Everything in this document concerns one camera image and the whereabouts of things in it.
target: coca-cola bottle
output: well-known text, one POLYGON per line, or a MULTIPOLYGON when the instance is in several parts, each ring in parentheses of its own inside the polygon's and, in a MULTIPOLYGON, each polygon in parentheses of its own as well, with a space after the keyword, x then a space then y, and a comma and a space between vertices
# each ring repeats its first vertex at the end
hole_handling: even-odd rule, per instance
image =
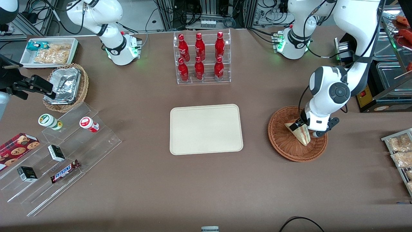
POLYGON ((215 43, 215 57, 216 59, 225 54, 225 42, 223 40, 223 32, 219 31, 218 32, 218 39, 216 40, 215 43))
POLYGON ((200 56, 201 60, 206 59, 206 49, 205 49, 205 42, 202 39, 202 33, 196 33, 196 44, 194 45, 196 48, 196 55, 200 56))
POLYGON ((194 69, 196 71, 196 78, 198 80, 203 80, 205 76, 205 66, 202 63, 200 56, 196 57, 196 63, 194 64, 194 69))
POLYGON ((215 80, 221 81, 223 79, 223 69, 224 65, 222 64, 222 57, 218 57, 216 59, 215 64, 215 80))
POLYGON ((179 57, 178 62, 179 62, 179 66, 178 66, 179 76, 183 82, 188 82, 189 81, 189 70, 187 69, 185 61, 183 58, 179 57))
POLYGON ((180 56, 183 57, 183 59, 185 59, 186 62, 188 62, 190 60, 189 46, 187 45, 187 43, 185 41, 185 37, 183 36, 183 34, 179 34, 178 38, 179 38, 179 53, 180 53, 180 56))

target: wicker basket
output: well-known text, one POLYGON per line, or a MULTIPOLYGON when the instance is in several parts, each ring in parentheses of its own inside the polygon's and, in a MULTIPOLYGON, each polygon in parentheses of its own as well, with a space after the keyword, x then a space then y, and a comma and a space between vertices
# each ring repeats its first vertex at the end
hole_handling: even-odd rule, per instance
POLYGON ((318 158, 326 149, 328 135, 316 138, 311 134, 307 146, 302 145, 286 128, 285 123, 299 118, 297 106, 288 106, 276 111, 270 118, 267 132, 273 147, 284 157, 296 161, 307 162, 318 158))
MULTIPOLYGON (((77 104, 82 103, 84 99, 86 98, 87 95, 87 88, 89 87, 89 78, 87 76, 87 73, 84 71, 84 69, 78 65, 78 64, 68 64, 62 67, 59 67, 58 69, 68 69, 68 68, 77 68, 82 72, 82 76, 80 77, 80 84, 79 84, 79 90, 77 92, 77 99, 76 102, 71 104, 71 105, 52 105, 48 104, 43 100, 43 104, 49 109, 53 111, 58 111, 61 113, 68 112, 71 110, 73 107, 75 107, 77 104)), ((52 77, 52 74, 49 75, 47 80, 50 80, 52 77)))

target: acrylic bottle rack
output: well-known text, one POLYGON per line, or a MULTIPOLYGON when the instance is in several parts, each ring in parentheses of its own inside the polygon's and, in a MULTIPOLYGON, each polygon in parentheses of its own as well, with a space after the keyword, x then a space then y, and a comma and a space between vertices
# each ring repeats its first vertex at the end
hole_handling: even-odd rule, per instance
POLYGON ((227 83, 232 80, 232 73, 231 73, 231 67, 230 64, 232 62, 231 59, 231 50, 230 50, 230 45, 231 45, 231 38, 230 38, 230 30, 204 30, 201 31, 202 33, 202 38, 205 43, 205 48, 206 48, 206 59, 203 61, 204 67, 205 67, 205 75, 203 80, 198 80, 195 76, 195 70, 194 70, 194 64, 196 63, 195 57, 196 57, 196 50, 195 50, 195 43, 196 43, 196 33, 198 31, 179 31, 175 32, 173 35, 173 50, 174 50, 174 55, 175 55, 175 66, 176 66, 176 79, 178 84, 202 84, 202 83, 208 83, 208 84, 213 84, 213 83, 227 83), (216 81, 215 80, 215 63, 216 63, 216 57, 215 57, 215 43, 217 39, 217 34, 218 32, 221 31, 223 32, 223 40, 225 41, 225 53, 223 55, 222 63, 224 65, 223 69, 223 79, 221 81, 216 81), (190 61, 186 62, 186 65, 189 69, 189 81, 188 82, 183 82, 182 79, 179 76, 179 71, 178 71, 178 59, 180 57, 179 54, 179 40, 178 40, 178 35, 183 34, 185 36, 185 41, 187 45, 189 46, 189 55, 190 55, 190 61))
POLYGON ((0 172, 0 188, 7 202, 20 203, 27 216, 38 214, 122 142, 86 103, 71 109, 59 120, 63 122, 60 130, 43 130, 37 136, 40 146, 0 172), (96 133, 79 126, 80 119, 85 116, 99 124, 96 133), (61 148, 65 161, 52 159, 47 149, 51 144, 61 148), (81 166, 52 184, 50 177, 76 159, 81 166), (32 167, 38 180, 23 182, 17 173, 20 166, 32 167))

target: device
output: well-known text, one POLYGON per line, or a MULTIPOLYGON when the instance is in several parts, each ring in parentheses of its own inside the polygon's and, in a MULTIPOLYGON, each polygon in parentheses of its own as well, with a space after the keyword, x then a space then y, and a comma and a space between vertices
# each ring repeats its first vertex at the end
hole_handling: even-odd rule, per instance
POLYGON ((77 0, 68 3, 66 9, 69 9, 67 15, 74 24, 83 25, 100 38, 113 63, 126 65, 140 58, 141 40, 122 34, 114 24, 123 17, 118 1, 77 0))
POLYGON ((289 59, 303 56, 316 28, 314 15, 333 14, 338 27, 357 42, 354 63, 349 69, 342 66, 317 68, 309 80, 313 98, 305 105, 300 118, 290 126, 292 131, 307 124, 315 137, 324 135, 338 122, 330 115, 342 108, 351 96, 362 92, 368 79, 377 28, 377 9, 380 0, 289 0, 288 9, 295 17, 292 28, 277 35, 277 51, 289 59))

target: aluminum foil container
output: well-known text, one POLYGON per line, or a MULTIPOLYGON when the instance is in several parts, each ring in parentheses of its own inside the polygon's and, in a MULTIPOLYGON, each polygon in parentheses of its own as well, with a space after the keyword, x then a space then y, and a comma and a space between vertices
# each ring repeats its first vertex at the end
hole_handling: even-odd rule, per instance
POLYGON ((77 68, 54 70, 50 77, 50 83, 53 84, 56 98, 51 99, 45 96, 44 101, 53 105, 75 103, 81 76, 82 73, 77 68))

